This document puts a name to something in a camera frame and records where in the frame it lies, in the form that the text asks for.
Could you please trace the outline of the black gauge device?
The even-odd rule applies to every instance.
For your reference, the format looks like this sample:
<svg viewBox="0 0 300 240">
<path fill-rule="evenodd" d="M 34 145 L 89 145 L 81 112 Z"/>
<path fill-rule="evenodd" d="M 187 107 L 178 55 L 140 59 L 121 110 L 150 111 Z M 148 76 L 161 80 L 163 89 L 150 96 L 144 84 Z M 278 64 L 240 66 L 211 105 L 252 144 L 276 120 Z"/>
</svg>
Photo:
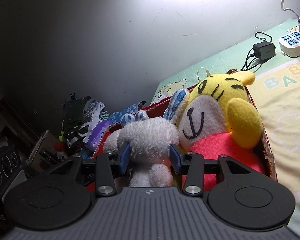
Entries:
<svg viewBox="0 0 300 240">
<path fill-rule="evenodd" d="M 15 145 L 0 142 L 0 194 L 8 188 L 12 180 L 21 170 L 20 154 Z"/>
</svg>

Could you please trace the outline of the pile of dark clothes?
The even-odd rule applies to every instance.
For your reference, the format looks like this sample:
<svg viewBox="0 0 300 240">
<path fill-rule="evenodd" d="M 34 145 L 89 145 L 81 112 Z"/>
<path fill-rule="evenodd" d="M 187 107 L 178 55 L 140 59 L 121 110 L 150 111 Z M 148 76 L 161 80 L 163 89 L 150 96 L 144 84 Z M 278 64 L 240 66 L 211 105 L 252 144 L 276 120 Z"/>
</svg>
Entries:
<svg viewBox="0 0 300 240">
<path fill-rule="evenodd" d="M 89 136 L 92 130 L 103 120 L 108 120 L 109 114 L 105 104 L 92 99 L 90 96 L 78 98 L 75 93 L 70 94 L 70 99 L 63 104 L 62 130 L 59 136 L 64 144 L 64 152 L 71 156 L 80 153 L 88 147 Z"/>
</svg>

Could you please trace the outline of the blue checkered cloth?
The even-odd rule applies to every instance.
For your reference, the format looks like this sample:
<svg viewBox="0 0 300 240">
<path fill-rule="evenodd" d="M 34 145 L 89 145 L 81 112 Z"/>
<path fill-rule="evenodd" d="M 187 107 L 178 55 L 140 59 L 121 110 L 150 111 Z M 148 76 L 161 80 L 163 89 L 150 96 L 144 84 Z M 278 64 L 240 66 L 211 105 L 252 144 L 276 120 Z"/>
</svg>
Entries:
<svg viewBox="0 0 300 240">
<path fill-rule="evenodd" d="M 116 124 L 121 121 L 122 117 L 125 114 L 134 114 L 135 112 L 141 110 L 145 103 L 146 103 L 146 101 L 139 101 L 135 104 L 128 106 L 127 108 L 125 108 L 121 111 L 114 112 L 109 116 L 108 121 L 111 121 L 112 124 Z"/>
</svg>

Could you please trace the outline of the pink bunny plush toy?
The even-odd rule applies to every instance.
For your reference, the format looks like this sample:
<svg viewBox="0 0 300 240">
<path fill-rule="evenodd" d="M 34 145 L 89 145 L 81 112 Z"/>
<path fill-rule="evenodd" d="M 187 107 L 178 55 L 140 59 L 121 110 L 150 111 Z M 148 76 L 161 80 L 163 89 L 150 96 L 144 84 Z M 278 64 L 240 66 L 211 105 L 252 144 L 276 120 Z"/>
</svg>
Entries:
<svg viewBox="0 0 300 240">
<path fill-rule="evenodd" d="M 125 114 L 122 128 L 107 137 L 103 150 L 110 153 L 130 144 L 133 162 L 130 187 L 169 187 L 173 185 L 170 166 L 170 144 L 179 144 L 177 120 L 185 109 L 190 93 L 179 89 L 170 98 L 162 117 L 149 118 L 146 111 Z"/>
</svg>

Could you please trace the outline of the black power adapter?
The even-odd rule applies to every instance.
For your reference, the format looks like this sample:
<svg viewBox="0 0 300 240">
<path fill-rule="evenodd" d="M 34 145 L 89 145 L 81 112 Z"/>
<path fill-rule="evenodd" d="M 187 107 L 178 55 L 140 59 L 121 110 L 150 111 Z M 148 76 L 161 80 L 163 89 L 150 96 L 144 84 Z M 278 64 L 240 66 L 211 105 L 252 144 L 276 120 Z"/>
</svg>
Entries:
<svg viewBox="0 0 300 240">
<path fill-rule="evenodd" d="M 276 55 L 275 45 L 272 42 L 260 42 L 253 45 L 254 55 L 261 61 L 271 59 Z"/>
</svg>

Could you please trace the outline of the cartoon baby blanket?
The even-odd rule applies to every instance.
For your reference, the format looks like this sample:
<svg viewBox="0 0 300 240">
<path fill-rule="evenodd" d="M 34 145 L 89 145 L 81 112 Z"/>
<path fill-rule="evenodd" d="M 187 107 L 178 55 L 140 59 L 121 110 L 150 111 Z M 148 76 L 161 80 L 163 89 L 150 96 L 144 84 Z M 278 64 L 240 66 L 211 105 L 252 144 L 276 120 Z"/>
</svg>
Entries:
<svg viewBox="0 0 300 240">
<path fill-rule="evenodd" d="M 295 19 L 287 20 L 265 33 L 273 38 L 276 55 L 253 69 L 255 82 L 248 90 L 262 118 L 275 158 L 279 183 L 293 192 L 296 208 L 289 227 L 300 236 L 300 57 L 282 55 L 278 39 L 296 31 Z M 241 69 L 255 37 L 224 50 L 159 83 L 152 102 L 169 96 L 174 89 L 189 88 L 210 73 Z"/>
</svg>

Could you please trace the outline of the yellow tiger plush toy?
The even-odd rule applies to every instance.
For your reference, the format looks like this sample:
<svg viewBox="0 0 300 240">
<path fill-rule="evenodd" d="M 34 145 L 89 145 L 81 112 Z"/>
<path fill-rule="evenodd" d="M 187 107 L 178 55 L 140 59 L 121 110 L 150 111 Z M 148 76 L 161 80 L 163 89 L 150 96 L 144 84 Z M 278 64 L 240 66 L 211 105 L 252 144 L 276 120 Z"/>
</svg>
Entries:
<svg viewBox="0 0 300 240">
<path fill-rule="evenodd" d="M 180 147 L 205 159 L 226 154 L 265 173 L 262 158 L 254 153 L 263 125 L 245 89 L 254 81 L 251 71 L 212 74 L 200 81 L 176 123 Z"/>
</svg>

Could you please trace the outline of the white power strip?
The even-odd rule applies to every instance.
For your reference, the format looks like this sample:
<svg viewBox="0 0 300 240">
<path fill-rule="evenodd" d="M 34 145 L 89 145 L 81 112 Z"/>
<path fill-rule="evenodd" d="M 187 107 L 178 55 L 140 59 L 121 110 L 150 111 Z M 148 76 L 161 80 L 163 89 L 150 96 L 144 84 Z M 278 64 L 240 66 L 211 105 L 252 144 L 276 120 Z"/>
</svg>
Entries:
<svg viewBox="0 0 300 240">
<path fill-rule="evenodd" d="M 288 33 L 278 39 L 281 54 L 296 58 L 300 56 L 300 30 L 299 27 L 288 29 Z"/>
</svg>

